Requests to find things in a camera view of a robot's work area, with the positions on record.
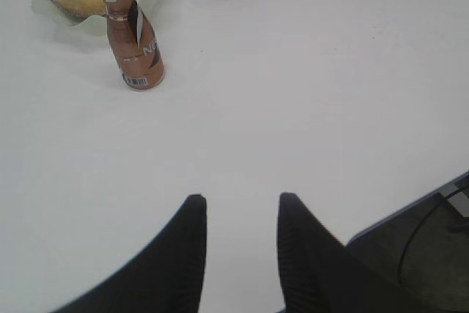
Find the black cable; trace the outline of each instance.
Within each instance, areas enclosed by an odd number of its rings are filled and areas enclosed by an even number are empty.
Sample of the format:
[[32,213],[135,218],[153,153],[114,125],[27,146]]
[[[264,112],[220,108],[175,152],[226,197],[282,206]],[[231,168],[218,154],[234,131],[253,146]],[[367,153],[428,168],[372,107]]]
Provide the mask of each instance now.
[[405,255],[407,254],[407,251],[409,249],[409,246],[410,244],[412,243],[413,239],[415,238],[415,236],[418,234],[418,232],[420,231],[420,229],[422,228],[422,226],[426,223],[426,221],[429,219],[430,216],[432,216],[432,214],[442,205],[444,204],[446,201],[448,201],[448,199],[456,196],[457,194],[467,190],[469,188],[469,185],[468,186],[465,186],[463,188],[459,188],[458,190],[454,191],[454,192],[451,192],[448,196],[446,197],[443,197],[423,218],[422,220],[420,220],[420,222],[417,224],[417,226],[415,227],[415,229],[412,231],[412,234],[410,234],[409,238],[407,239],[407,242],[405,243],[405,246],[404,246],[404,249],[402,250],[402,253],[401,253],[401,257],[399,259],[399,264],[397,266],[397,283],[399,284],[400,287],[403,286],[403,282],[402,282],[402,267],[404,266],[404,259],[405,259]]

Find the black object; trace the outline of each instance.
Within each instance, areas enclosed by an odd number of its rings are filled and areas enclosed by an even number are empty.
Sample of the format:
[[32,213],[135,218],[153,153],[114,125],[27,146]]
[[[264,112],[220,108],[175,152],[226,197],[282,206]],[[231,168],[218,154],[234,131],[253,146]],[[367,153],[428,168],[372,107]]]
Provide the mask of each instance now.
[[294,194],[278,210],[286,313],[435,313],[358,261]]
[[207,205],[189,196],[122,269],[56,313],[196,313],[207,246]]
[[458,177],[359,234],[350,253],[442,312],[469,312],[469,220],[450,203],[468,189],[469,174]]

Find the table surface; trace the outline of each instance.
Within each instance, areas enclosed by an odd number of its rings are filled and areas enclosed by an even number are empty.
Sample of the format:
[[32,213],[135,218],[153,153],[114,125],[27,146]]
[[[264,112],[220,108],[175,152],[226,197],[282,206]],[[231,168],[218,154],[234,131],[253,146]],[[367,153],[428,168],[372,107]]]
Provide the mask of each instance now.
[[282,191],[343,242],[469,167],[468,0],[161,0],[165,81],[1,0],[0,312],[48,312],[208,200],[201,313],[274,312]]

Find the plastic bottle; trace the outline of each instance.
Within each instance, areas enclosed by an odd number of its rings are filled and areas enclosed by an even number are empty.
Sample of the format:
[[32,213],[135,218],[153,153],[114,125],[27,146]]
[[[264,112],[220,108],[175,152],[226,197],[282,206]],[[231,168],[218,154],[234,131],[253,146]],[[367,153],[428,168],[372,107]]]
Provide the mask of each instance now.
[[127,85],[149,89],[163,80],[155,31],[136,0],[104,0],[108,39]]

